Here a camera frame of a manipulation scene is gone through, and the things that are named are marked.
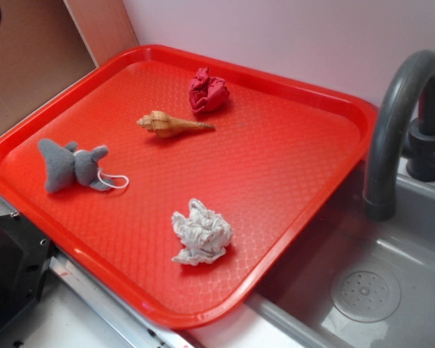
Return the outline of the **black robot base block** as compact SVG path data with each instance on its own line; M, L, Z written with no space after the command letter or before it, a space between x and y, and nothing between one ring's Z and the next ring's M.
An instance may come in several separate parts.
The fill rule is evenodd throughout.
M0 332L38 304L52 251L25 216L0 216Z

